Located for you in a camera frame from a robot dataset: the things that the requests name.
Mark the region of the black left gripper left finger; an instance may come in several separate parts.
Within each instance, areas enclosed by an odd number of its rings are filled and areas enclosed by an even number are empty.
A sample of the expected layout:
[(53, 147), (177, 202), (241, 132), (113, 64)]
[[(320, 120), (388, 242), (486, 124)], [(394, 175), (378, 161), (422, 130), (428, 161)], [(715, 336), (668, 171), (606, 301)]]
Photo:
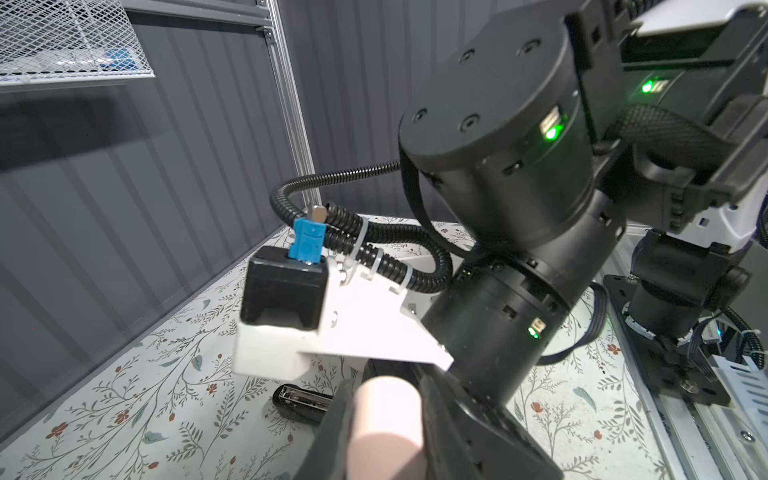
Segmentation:
[(355, 393), (356, 388), (351, 380), (345, 380), (339, 385), (311, 448), (293, 476), (294, 480), (346, 478)]

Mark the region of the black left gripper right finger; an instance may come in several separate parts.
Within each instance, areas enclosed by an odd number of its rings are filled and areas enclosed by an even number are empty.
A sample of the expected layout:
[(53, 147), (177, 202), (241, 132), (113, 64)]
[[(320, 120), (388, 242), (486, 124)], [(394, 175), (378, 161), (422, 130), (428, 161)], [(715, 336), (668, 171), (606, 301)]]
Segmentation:
[(428, 479), (562, 479), (508, 410), (469, 395), (434, 366), (418, 368)]

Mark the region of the pink mini stapler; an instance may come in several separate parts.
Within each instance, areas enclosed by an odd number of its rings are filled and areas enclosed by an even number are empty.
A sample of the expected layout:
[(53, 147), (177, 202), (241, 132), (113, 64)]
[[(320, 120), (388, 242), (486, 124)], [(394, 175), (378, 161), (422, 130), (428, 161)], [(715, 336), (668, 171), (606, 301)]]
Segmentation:
[(422, 398), (394, 376), (365, 381), (354, 396), (346, 457), (348, 479), (424, 479)]

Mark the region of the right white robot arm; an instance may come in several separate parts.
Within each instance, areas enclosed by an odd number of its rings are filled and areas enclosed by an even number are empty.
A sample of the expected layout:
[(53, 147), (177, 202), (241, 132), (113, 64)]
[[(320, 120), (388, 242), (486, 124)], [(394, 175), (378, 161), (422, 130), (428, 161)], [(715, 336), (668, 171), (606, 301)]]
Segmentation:
[(474, 238), (424, 316), (450, 377), (507, 402), (636, 221), (622, 306), (674, 384), (699, 314), (747, 281), (740, 246), (684, 236), (744, 212), (767, 176), (767, 9), (644, 36), (649, 1), (541, 1), (503, 11), (442, 65), (399, 124), (403, 184), (427, 181)]

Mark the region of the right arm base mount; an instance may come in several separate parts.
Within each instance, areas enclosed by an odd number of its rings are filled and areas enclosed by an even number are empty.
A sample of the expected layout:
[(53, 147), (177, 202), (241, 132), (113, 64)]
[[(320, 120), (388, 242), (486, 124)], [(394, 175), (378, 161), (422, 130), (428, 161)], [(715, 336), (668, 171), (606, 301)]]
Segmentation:
[(750, 248), (731, 252), (720, 243), (700, 247), (658, 230), (647, 231), (631, 255), (626, 276), (603, 284), (638, 363), (643, 383), (662, 394), (704, 405), (726, 406), (730, 394), (712, 358), (724, 352), (704, 339), (707, 327), (729, 321), (734, 363), (767, 364), (759, 336), (732, 309), (751, 274), (741, 265)]

